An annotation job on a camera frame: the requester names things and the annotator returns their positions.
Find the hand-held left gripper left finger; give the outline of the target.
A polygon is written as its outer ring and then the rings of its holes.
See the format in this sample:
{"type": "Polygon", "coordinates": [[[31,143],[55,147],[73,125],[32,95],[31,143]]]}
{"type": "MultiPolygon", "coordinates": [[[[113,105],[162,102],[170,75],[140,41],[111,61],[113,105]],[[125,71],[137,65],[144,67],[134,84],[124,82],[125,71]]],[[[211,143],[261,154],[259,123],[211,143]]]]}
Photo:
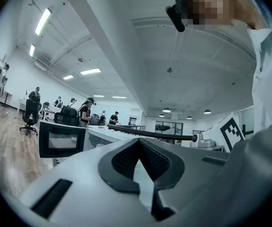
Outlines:
{"type": "Polygon", "coordinates": [[[138,195],[121,193],[107,185],[98,173],[98,162],[106,153],[131,140],[72,155],[32,182],[19,200],[29,209],[58,180],[70,187],[45,222],[54,227],[146,227],[155,218],[141,204],[138,195]]]}

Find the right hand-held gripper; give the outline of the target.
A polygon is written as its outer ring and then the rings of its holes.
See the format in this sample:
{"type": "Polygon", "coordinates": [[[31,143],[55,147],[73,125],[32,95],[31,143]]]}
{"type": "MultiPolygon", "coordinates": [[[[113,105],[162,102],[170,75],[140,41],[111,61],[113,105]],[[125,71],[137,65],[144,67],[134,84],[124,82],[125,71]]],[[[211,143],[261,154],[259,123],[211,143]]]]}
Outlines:
{"type": "Polygon", "coordinates": [[[198,212],[199,227],[272,225],[272,126],[234,146],[198,212]]]}

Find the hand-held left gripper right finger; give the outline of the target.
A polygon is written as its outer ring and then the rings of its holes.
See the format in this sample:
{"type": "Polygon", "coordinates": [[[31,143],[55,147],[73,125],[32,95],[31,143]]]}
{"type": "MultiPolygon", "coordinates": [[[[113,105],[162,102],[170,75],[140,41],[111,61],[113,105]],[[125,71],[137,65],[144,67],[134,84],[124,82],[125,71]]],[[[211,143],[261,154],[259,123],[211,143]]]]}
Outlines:
{"type": "Polygon", "coordinates": [[[152,139],[139,140],[139,178],[145,206],[150,210],[141,227],[206,226],[211,208],[193,204],[206,191],[228,158],[227,153],[172,146],[152,139]]]}

